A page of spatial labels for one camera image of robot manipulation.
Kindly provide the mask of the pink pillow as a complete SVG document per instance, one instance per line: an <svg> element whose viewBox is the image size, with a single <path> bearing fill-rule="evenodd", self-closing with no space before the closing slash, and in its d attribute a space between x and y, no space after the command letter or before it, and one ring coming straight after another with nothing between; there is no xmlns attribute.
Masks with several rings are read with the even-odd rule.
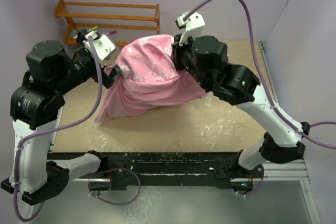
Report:
<svg viewBox="0 0 336 224"><path fill-rule="evenodd" d="M172 106L202 99L204 89L185 71L167 76L119 77L104 96L96 123L111 118L136 116L159 106Z"/></svg>

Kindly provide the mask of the pink satin pillowcase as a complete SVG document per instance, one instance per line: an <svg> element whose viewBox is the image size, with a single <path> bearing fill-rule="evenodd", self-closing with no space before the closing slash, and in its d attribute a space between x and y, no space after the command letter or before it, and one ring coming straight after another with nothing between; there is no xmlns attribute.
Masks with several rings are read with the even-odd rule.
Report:
<svg viewBox="0 0 336 224"><path fill-rule="evenodd" d="M136 39L117 57L122 69L116 89L120 97L149 104L178 104L207 96L185 70L176 70L170 35Z"/></svg>

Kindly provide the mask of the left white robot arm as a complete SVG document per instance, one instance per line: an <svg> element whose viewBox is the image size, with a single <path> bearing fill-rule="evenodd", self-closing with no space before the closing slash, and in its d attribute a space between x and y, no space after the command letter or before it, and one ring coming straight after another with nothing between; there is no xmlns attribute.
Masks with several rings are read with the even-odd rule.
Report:
<svg viewBox="0 0 336 224"><path fill-rule="evenodd" d="M115 50L115 44L102 36L83 41L73 57L56 40L41 41L27 54L29 69L10 102L15 132L13 171L1 182L1 188L13 194L14 202L42 206L74 179L107 174L108 158L96 151L65 162L49 161L47 156L54 133L60 131L57 119L65 94L88 79L96 80L99 90L112 86L121 69L113 67L109 74L103 70Z"/></svg>

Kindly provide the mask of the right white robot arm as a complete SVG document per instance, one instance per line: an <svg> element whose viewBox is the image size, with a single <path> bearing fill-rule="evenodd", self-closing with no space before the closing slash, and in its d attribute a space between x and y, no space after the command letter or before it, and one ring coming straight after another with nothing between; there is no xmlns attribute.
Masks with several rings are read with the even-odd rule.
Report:
<svg viewBox="0 0 336 224"><path fill-rule="evenodd" d="M174 36L172 49L177 70L185 70L205 90L220 100L250 115L265 134L253 147L238 152L234 173L246 177L266 161L285 164L302 159L305 145L302 133L308 133L307 122L297 122L288 114L276 113L281 108L268 98L259 78L246 66L228 62L227 45L214 36L188 38Z"/></svg>

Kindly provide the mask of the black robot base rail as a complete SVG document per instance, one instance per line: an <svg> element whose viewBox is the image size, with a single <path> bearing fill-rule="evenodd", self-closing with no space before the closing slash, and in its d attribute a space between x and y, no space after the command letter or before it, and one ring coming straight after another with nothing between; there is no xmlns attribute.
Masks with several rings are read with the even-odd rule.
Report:
<svg viewBox="0 0 336 224"><path fill-rule="evenodd" d="M239 168L236 152L110 152L108 164L97 175L112 179L112 190L127 186L191 186L251 190L252 179L263 177L258 165L251 171Z"/></svg>

